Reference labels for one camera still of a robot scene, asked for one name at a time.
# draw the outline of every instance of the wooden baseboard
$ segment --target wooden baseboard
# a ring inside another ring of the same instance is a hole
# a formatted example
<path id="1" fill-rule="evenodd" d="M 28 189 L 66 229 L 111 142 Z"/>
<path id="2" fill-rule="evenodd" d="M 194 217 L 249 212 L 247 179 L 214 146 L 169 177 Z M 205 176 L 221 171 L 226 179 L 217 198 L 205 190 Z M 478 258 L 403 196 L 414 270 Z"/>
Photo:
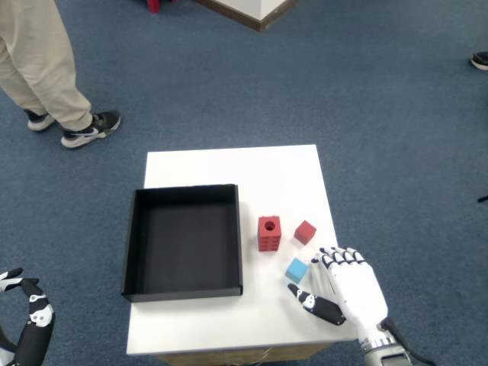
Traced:
<path id="1" fill-rule="evenodd" d="M 285 0 L 280 6 L 278 6 L 271 13 L 266 15 L 262 20 L 251 17 L 250 15 L 244 14 L 241 11 L 233 9 L 215 0 L 195 0 L 198 4 L 201 4 L 209 9 L 221 13 L 222 15 L 238 21 L 240 24 L 244 24 L 247 27 L 255 29 L 262 32 L 271 23 L 276 21 L 280 16 L 286 13 L 289 9 L 293 7 L 297 0 Z"/>
<path id="2" fill-rule="evenodd" d="M 226 364 L 254 364 L 257 362 L 306 360 L 328 348 L 330 344 L 292 345 L 270 348 L 249 348 L 224 352 L 198 352 L 181 355 L 158 355 L 171 366 L 216 366 Z"/>

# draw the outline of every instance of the black tray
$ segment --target black tray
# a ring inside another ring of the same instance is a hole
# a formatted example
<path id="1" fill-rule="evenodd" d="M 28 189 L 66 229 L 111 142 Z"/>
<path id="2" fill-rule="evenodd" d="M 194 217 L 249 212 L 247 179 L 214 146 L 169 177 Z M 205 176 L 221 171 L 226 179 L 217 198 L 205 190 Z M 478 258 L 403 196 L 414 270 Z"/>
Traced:
<path id="1" fill-rule="evenodd" d="M 241 294 L 236 185 L 135 191 L 124 297 L 140 302 Z"/>

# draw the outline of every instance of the white sole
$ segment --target white sole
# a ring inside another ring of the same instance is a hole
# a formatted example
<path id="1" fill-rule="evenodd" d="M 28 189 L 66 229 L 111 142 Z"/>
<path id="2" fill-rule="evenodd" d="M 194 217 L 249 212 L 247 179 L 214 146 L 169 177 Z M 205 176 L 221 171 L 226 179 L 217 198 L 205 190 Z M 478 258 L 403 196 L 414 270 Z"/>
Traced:
<path id="1" fill-rule="evenodd" d="M 473 57 L 471 57 L 471 63 L 473 64 L 474 67 L 476 67 L 479 70 L 483 71 L 488 71 L 488 66 L 481 65 L 473 60 Z"/>
<path id="2" fill-rule="evenodd" d="M 66 147 L 67 149 L 75 149 L 77 147 L 81 147 L 83 145 L 86 145 L 87 143 L 90 143 L 93 140 L 96 140 L 96 139 L 104 139 L 108 135 L 114 133 L 117 128 L 119 128 L 119 126 L 120 126 L 120 120 L 121 120 L 121 118 L 119 117 L 119 120 L 117 121 L 117 123 L 111 129 L 106 130 L 106 131 L 104 131 L 102 133 L 98 133 L 98 134 L 96 134 L 94 136 L 81 136 L 78 139 L 73 140 L 73 141 L 67 140 L 63 136 L 61 138 L 61 144 L 64 147 Z"/>
<path id="3" fill-rule="evenodd" d="M 32 122 L 29 120 L 29 122 L 27 122 L 27 127 L 29 127 L 29 130 L 31 131 L 40 132 L 40 131 L 44 131 L 54 122 L 56 122 L 56 120 L 52 118 L 50 115 L 47 115 L 42 122 Z"/>

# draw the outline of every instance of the white robotic hand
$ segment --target white robotic hand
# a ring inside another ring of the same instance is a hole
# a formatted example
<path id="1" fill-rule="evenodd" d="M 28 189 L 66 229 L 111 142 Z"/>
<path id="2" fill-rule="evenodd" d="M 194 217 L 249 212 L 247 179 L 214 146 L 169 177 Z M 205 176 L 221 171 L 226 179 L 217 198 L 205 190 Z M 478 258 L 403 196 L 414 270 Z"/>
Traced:
<path id="1" fill-rule="evenodd" d="M 356 326 L 358 340 L 374 341 L 384 338 L 378 327 L 388 315 L 387 303 L 373 268 L 354 249 L 321 249 L 320 258 L 335 294 L 335 300 L 345 318 Z"/>
<path id="2" fill-rule="evenodd" d="M 303 304 L 305 310 L 340 325 L 344 319 L 354 324 L 361 344 L 385 339 L 385 333 L 379 328 L 388 315 L 387 303 L 373 268 L 354 249 L 320 249 L 321 255 L 312 259 L 312 263 L 321 266 L 329 280 L 333 296 L 330 301 L 313 296 L 294 284 L 290 290 Z"/>
<path id="3" fill-rule="evenodd" d="M 22 287 L 29 301 L 29 318 L 17 345 L 0 328 L 0 366 L 40 366 L 53 333 L 55 314 L 36 278 L 19 278 L 22 268 L 0 273 L 0 293 Z"/>
<path id="4" fill-rule="evenodd" d="M 367 366 L 412 366 L 411 357 L 435 366 L 435 362 L 417 355 L 402 337 L 393 320 L 374 275 L 373 268 L 354 249 L 320 249 L 312 259 L 330 283 L 329 300 L 301 290 L 288 288 L 303 308 L 321 319 L 340 326 L 345 320 L 354 324 Z"/>

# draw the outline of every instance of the blue carpet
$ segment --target blue carpet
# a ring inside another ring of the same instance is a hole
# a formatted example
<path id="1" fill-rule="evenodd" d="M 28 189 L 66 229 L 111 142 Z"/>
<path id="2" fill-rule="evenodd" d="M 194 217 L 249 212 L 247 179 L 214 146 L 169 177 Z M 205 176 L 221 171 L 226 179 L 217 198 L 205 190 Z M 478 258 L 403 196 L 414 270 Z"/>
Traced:
<path id="1" fill-rule="evenodd" d="M 45 365 L 160 364 L 125 355 L 119 295 L 148 151 L 302 143 L 318 146 L 339 243 L 374 266 L 412 346 L 486 364 L 488 73 L 467 61 L 488 48 L 484 0 L 307 0 L 264 34 L 185 0 L 158 15 L 144 0 L 58 5 L 80 89 L 124 121 L 66 151 L 0 95 L 0 268 L 50 295 Z M 12 338 L 26 309 L 0 296 Z M 347 342 L 279 365 L 361 363 Z"/>

